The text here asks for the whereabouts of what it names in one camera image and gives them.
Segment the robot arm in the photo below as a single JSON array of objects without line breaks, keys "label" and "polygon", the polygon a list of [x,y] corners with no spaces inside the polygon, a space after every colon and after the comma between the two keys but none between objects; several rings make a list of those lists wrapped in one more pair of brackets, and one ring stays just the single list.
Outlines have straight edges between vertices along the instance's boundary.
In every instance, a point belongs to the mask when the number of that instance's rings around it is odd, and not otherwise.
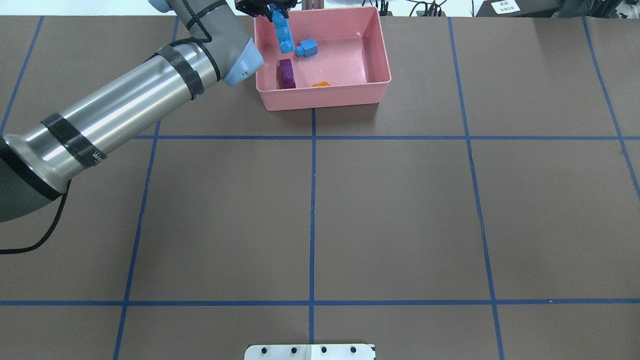
[{"label": "robot arm", "polygon": [[22,135],[1,135],[2,222],[32,214],[67,193],[71,178],[206,89],[233,87],[264,63],[258,44],[225,0],[153,0],[189,36],[156,50],[136,68],[45,117]]}]

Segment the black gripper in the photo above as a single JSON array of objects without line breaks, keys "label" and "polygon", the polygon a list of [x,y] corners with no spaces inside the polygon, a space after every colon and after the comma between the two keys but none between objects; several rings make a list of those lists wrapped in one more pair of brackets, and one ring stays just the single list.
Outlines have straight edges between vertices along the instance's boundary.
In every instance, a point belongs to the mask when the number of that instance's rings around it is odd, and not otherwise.
[{"label": "black gripper", "polygon": [[298,0],[236,0],[235,9],[252,18],[263,16],[272,21],[275,10],[279,10],[288,18],[288,12],[297,4]]}]

